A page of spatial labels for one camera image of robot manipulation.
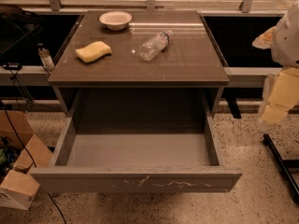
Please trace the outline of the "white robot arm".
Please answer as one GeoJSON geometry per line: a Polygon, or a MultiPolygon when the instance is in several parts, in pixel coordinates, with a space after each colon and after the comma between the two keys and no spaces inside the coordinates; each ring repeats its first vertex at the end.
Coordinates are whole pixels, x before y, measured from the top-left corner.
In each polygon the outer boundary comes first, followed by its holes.
{"type": "Polygon", "coordinates": [[[258,126],[277,127],[299,102],[299,1],[252,42],[257,49],[271,49],[272,60],[282,66],[277,75],[268,75],[263,85],[263,102],[258,126]]]}

